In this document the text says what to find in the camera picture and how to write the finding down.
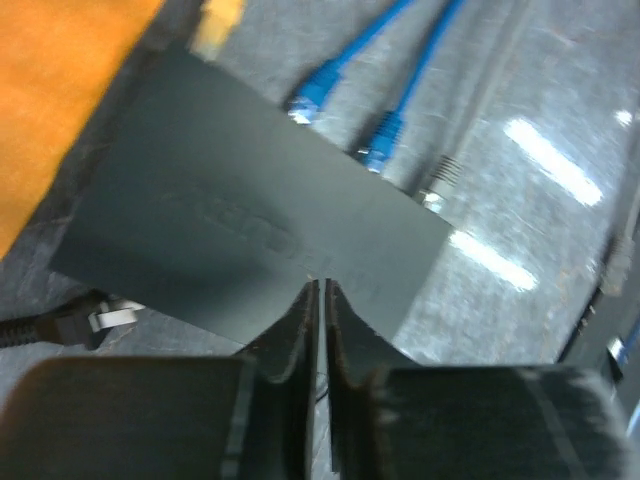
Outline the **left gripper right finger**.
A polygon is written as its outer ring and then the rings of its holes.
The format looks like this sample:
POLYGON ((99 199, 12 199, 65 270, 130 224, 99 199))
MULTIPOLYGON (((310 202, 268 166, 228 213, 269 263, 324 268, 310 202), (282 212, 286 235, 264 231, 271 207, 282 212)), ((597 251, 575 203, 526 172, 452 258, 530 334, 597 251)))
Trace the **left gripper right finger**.
POLYGON ((325 286, 332 468, 342 479, 635 479, 639 453, 595 371, 422 366, 325 286))

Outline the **black network switch box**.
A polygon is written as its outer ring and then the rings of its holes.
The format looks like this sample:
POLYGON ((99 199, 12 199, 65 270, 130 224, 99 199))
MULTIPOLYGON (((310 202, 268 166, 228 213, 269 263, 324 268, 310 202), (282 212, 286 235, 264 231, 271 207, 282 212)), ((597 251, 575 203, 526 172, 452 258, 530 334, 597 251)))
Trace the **black network switch box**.
POLYGON ((174 44, 127 108, 51 268, 246 344, 305 283, 392 339, 451 226, 174 44))

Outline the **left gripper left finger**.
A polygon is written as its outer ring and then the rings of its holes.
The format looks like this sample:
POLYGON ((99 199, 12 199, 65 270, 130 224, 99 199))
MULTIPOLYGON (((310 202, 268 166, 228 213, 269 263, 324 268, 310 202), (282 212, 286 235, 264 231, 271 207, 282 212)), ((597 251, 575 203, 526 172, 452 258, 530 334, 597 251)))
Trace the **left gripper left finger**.
POLYGON ((307 479, 319 284, 226 357, 43 361, 1 412, 5 479, 307 479))

